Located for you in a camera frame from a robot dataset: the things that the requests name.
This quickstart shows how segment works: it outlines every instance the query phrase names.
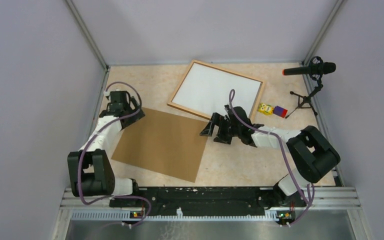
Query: mini tripod stand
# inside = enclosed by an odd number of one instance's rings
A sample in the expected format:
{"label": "mini tripod stand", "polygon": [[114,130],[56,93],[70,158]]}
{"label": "mini tripod stand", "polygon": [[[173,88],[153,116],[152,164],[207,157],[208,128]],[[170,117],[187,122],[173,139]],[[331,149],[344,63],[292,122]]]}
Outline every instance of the mini tripod stand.
{"label": "mini tripod stand", "polygon": [[[311,59],[311,61],[310,61],[308,66],[310,68],[313,68],[316,65],[320,66],[322,64],[323,64],[322,58],[319,57],[319,56],[315,56],[315,57],[313,57]],[[322,73],[320,73],[320,74],[316,73],[316,74],[310,74],[309,76],[310,76],[310,78],[312,80],[317,82],[317,86],[314,88],[314,90],[308,96],[302,96],[302,95],[299,95],[299,94],[297,94],[297,93],[295,93],[293,91],[290,91],[291,95],[298,96],[298,106],[296,106],[296,108],[291,113],[289,113],[285,117],[285,119],[289,118],[289,116],[291,114],[293,114],[295,112],[295,110],[297,110],[297,109],[311,109],[315,116],[318,115],[316,110],[314,109],[313,104],[311,103],[311,98],[314,97],[314,95],[316,95],[316,93],[320,92],[320,90],[323,88],[323,84],[322,84],[322,76],[323,76],[323,74]]]}

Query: brown board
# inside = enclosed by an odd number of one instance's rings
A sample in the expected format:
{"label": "brown board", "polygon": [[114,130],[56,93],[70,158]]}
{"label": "brown board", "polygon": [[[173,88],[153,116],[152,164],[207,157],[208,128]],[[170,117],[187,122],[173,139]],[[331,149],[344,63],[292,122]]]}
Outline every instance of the brown board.
{"label": "brown board", "polygon": [[195,182],[207,137],[207,122],[142,108],[145,117],[127,127],[112,159]]}

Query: wooden table surface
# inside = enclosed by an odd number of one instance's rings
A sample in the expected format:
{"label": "wooden table surface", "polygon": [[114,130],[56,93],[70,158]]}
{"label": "wooden table surface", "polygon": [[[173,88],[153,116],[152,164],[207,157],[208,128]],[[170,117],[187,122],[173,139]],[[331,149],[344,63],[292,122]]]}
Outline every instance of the wooden table surface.
{"label": "wooden table surface", "polygon": [[[217,66],[237,71],[266,81],[266,86],[260,102],[272,106],[281,106],[292,111],[297,105],[296,96],[290,91],[307,95],[307,90],[301,75],[283,76],[285,68],[298,67],[298,63],[240,63],[216,64]],[[167,100],[187,70],[187,64],[179,65],[138,65],[138,66],[112,66],[109,72],[107,85],[122,81],[131,84],[142,98],[142,106],[166,113],[180,115],[192,119],[197,116],[167,106]],[[110,90],[129,90],[123,85],[113,85]],[[104,98],[101,110],[107,106]],[[308,125],[317,127],[316,118],[311,109],[299,109],[288,119],[276,115],[257,113],[254,123],[265,124],[288,130],[301,130]],[[231,145],[213,142],[209,137],[202,156],[198,175],[195,182],[189,182],[175,177],[167,176],[140,167],[110,160],[112,169],[117,178],[136,179],[139,186],[273,186],[288,171],[279,149],[269,147],[254,148],[244,145],[238,138],[232,140]],[[112,156],[118,141],[114,141],[108,156]],[[292,168],[295,167],[289,153],[287,154]],[[316,185],[334,186],[332,173],[328,173]]]}

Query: white wall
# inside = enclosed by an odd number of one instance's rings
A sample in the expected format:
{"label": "white wall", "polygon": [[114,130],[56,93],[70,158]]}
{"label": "white wall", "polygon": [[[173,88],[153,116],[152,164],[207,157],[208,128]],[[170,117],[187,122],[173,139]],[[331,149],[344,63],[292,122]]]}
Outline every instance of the white wall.
{"label": "white wall", "polygon": [[0,240],[49,239],[103,70],[62,0],[0,0]]}
{"label": "white wall", "polygon": [[345,183],[384,240],[384,1],[348,1],[316,55],[337,66],[318,99]]}
{"label": "white wall", "polygon": [[336,0],[74,0],[110,65],[298,62]]}

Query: white board surface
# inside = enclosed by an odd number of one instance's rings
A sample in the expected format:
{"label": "white board surface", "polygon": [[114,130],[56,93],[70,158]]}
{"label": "white board surface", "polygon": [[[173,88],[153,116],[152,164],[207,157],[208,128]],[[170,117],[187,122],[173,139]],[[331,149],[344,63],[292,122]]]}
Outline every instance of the white board surface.
{"label": "white board surface", "polygon": [[229,104],[229,93],[234,89],[233,106],[242,107],[250,116],[261,84],[257,80],[194,63],[172,102],[210,117],[215,112],[224,116],[224,106]]}

